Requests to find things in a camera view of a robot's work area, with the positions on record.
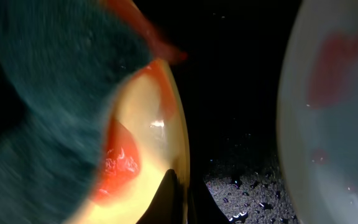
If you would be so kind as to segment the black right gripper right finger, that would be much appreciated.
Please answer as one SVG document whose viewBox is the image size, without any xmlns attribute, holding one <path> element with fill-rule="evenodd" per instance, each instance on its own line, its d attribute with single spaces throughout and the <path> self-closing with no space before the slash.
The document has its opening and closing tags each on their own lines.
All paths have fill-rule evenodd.
<svg viewBox="0 0 358 224">
<path fill-rule="evenodd" d="M 229 224 L 201 177 L 193 177 L 190 180 L 188 224 Z"/>
</svg>

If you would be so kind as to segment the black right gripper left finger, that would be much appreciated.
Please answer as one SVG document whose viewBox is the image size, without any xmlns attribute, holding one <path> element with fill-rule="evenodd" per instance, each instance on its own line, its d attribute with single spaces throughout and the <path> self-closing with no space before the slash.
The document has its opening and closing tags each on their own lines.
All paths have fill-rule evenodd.
<svg viewBox="0 0 358 224">
<path fill-rule="evenodd" d="M 184 187 L 173 169 L 166 171 L 148 209 L 137 224 L 184 224 Z"/>
</svg>

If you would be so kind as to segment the yellow plate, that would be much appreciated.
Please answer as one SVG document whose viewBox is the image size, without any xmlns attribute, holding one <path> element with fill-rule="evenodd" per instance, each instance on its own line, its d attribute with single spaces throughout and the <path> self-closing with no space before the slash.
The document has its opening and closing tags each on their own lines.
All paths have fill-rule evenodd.
<svg viewBox="0 0 358 224">
<path fill-rule="evenodd" d="M 167 170 L 184 187 L 185 221 L 190 150 L 185 115 L 168 63 L 155 59 L 119 92 L 96 184 L 68 224 L 137 223 Z"/>
</svg>

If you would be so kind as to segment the green orange sponge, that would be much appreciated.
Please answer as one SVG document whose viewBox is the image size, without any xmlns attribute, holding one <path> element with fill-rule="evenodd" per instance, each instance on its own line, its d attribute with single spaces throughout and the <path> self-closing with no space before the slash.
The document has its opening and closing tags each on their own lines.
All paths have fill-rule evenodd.
<svg viewBox="0 0 358 224">
<path fill-rule="evenodd" d="M 0 64 L 25 115 L 0 137 L 0 223 L 61 223 L 89 193 L 116 93 L 181 51 L 97 1 L 0 1 Z"/>
</svg>

